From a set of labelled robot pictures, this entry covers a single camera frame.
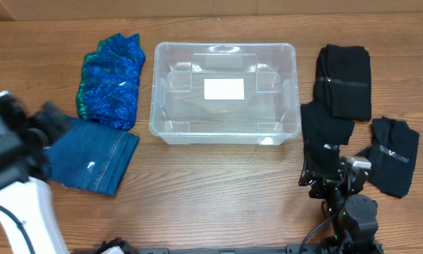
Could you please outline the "blue denim jeans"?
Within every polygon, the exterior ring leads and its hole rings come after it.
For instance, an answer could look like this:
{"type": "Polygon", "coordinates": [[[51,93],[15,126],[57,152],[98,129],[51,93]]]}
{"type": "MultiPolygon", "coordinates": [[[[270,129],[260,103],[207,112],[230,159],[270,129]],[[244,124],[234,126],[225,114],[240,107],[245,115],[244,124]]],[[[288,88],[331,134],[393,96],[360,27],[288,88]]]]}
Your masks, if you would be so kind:
{"type": "Polygon", "coordinates": [[[114,196],[140,138],[104,124],[69,120],[71,128],[45,152],[44,172],[67,188],[114,196]]]}

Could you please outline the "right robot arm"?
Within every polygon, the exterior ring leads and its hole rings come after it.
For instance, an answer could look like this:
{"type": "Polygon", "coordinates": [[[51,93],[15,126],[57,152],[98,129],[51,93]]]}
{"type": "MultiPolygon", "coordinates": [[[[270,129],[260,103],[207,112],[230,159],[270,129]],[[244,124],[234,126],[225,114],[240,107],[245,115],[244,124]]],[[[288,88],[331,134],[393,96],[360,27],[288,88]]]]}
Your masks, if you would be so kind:
{"type": "Polygon", "coordinates": [[[364,157],[341,157],[333,174],[318,171],[312,159],[304,160],[299,186],[310,186],[309,196],[321,199],[321,212],[326,219],[303,238],[290,245],[288,253],[382,254],[375,240],[379,228],[378,204],[362,195],[363,185],[372,171],[364,157]]]}

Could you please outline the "blue sequin fabric bundle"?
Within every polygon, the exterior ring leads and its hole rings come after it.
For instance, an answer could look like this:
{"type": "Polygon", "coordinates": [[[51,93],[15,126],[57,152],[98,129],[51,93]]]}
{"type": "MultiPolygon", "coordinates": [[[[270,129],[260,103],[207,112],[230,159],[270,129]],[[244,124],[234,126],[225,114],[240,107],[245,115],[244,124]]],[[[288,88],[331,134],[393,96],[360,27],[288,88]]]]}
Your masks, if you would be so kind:
{"type": "Polygon", "coordinates": [[[122,131],[133,128],[145,59],[138,33],[118,33],[100,41],[82,63],[76,95],[79,118],[122,131]]]}

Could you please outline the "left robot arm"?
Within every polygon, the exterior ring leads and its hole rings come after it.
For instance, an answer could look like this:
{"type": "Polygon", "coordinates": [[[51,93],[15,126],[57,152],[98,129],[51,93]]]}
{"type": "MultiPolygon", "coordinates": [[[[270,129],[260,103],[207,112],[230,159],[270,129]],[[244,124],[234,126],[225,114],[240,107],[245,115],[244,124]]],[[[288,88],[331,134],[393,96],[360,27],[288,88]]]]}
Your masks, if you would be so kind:
{"type": "Polygon", "coordinates": [[[54,213],[45,155],[69,129],[52,102],[29,116],[22,104],[0,92],[0,223],[14,253],[67,253],[54,213]]]}

